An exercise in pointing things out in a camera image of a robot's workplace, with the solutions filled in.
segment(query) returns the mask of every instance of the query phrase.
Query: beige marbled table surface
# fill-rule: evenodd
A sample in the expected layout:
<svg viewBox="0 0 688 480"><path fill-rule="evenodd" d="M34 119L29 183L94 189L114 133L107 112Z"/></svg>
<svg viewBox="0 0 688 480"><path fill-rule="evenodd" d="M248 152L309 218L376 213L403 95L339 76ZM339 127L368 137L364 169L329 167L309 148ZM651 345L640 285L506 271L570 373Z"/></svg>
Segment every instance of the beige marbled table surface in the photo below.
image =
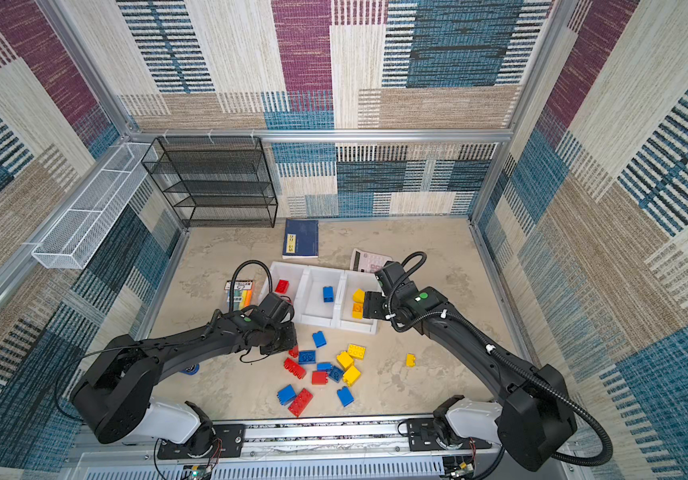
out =
<svg viewBox="0 0 688 480"><path fill-rule="evenodd" d="M199 326L214 309L224 310L224 284L244 260L269 265L282 260L284 222L267 228L195 228L173 283L166 295L151 336L165 336ZM402 260L416 250L428 259L412 276L419 288L432 285L494 340L512 349L512 340L494 298L466 220L417 217L410 220L320 222L320 258L292 261L333 268L349 268L352 248ZM261 288L265 275L248 266L240 278L253 277ZM277 354L252 364L239 355L217 357L200 364L194 376L177 373L155 387L154 395L183 402L190 400L213 419L285 418L277 391L291 384L298 392L314 395L303 416L351 416L431 412L454 394L475 400L492 398L478 378L439 344L415 330L395 332L387 322L376 335L321 329L296 324L301 350L314 349L312 334L322 330L328 345L317 349L318 362L336 364L336 354L349 343L366 348L356 360L362 376L351 388L355 402L342 408L336 390L343 383L311 384L311 375L299 380L284 370L287 355ZM406 354L416 355L416 367L406 367ZM260 358L253 349L244 360Z"/></svg>

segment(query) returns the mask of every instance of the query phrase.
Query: patterned carpet wall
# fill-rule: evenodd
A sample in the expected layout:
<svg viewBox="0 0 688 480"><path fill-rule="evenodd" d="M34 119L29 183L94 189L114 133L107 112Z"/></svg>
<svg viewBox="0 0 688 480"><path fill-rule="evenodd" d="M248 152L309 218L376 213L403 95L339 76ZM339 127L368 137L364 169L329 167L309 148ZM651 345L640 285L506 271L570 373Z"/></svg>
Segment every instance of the patterned carpet wall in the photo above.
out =
<svg viewBox="0 0 688 480"><path fill-rule="evenodd" d="M285 218L467 215L496 144L264 144Z"/></svg>
<svg viewBox="0 0 688 480"><path fill-rule="evenodd" d="M0 478L56 478L80 422L56 409L55 379L71 364L58 400L77 415L67 397L94 357L74 362L138 331L179 236L145 180L85 270L38 266L0 313Z"/></svg>
<svg viewBox="0 0 688 480"><path fill-rule="evenodd" d="M142 129L505 128L551 0L64 0Z"/></svg>
<svg viewBox="0 0 688 480"><path fill-rule="evenodd" d="M480 227L595 477L688 478L688 0L581 0L554 52Z"/></svg>
<svg viewBox="0 0 688 480"><path fill-rule="evenodd" d="M117 138L34 0L0 2L0 266Z"/></svg>

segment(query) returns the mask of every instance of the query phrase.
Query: red building block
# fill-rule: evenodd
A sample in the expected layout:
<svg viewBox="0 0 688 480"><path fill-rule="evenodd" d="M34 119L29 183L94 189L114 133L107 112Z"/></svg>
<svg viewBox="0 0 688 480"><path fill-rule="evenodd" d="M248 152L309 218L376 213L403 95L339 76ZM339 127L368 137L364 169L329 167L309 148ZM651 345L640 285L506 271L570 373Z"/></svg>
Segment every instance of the red building block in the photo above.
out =
<svg viewBox="0 0 688 480"><path fill-rule="evenodd" d="M296 399L293 400L293 403L291 403L291 406L288 407L288 410L298 418L301 412L304 411L304 408L310 404L310 400L312 400L312 394L307 389L302 389L299 395L296 396Z"/></svg>
<svg viewBox="0 0 688 480"><path fill-rule="evenodd" d="M325 385L328 383L328 372L312 372L312 384L313 385Z"/></svg>
<svg viewBox="0 0 688 480"><path fill-rule="evenodd" d="M288 291L288 280L278 280L275 293L285 293Z"/></svg>
<svg viewBox="0 0 688 480"><path fill-rule="evenodd" d="M291 359L286 359L285 368L299 380L303 379L306 375L306 370L304 370L304 367L302 367L301 365L299 365Z"/></svg>

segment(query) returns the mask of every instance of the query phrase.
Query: white divided tray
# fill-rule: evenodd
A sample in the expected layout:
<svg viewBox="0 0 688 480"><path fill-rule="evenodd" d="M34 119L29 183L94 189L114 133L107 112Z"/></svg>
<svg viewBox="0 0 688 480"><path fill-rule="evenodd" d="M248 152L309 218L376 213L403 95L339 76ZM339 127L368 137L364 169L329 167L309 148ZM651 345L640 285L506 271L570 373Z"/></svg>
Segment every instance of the white divided tray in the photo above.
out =
<svg viewBox="0 0 688 480"><path fill-rule="evenodd" d="M352 316L352 307L355 303L352 294L358 289L365 292L381 291L373 274L283 262L272 262L270 272L275 286L280 280L287 280L289 283L288 291L283 295L287 295L293 301L293 309L296 312L294 322L376 334L377 319L356 319ZM336 295L333 302L322 301L324 286L333 287ZM269 290L269 284L264 282L259 302Z"/></svg>

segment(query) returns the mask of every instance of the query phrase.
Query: robotic arm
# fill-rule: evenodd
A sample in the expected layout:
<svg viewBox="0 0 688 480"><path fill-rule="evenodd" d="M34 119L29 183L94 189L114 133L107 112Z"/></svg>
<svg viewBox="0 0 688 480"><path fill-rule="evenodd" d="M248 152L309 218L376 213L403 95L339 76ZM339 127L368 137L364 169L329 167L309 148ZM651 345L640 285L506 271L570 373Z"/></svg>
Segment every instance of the robotic arm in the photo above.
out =
<svg viewBox="0 0 688 480"><path fill-rule="evenodd" d="M421 260L411 269L410 259ZM502 445L528 470L538 470L551 456L563 462L598 466L610 460L613 446L602 426L570 400L565 381L556 369L537 369L467 321L448 299L432 287L419 290L410 275L424 264L426 254L411 254L402 264L387 263L376 273L381 292L368 292L364 306L370 318L388 320L398 332L415 329L443 345L474 372L494 394L496 403L471 402L461 396L435 410L433 427L438 442L447 449L460 448L467 437ZM207 455L214 447L215 431L196 405L169 404L152 398L152 389L171 374L195 363L258 346L263 355L291 350L296 344L292 321L284 321L292 306L272 292L258 306L222 313L176 335L134 341L128 335L113 339L80 378L70 400L101 443L131 434L166 438L192 458ZM566 456L557 449L577 430L579 415L600 437L603 449L590 458Z"/></svg>

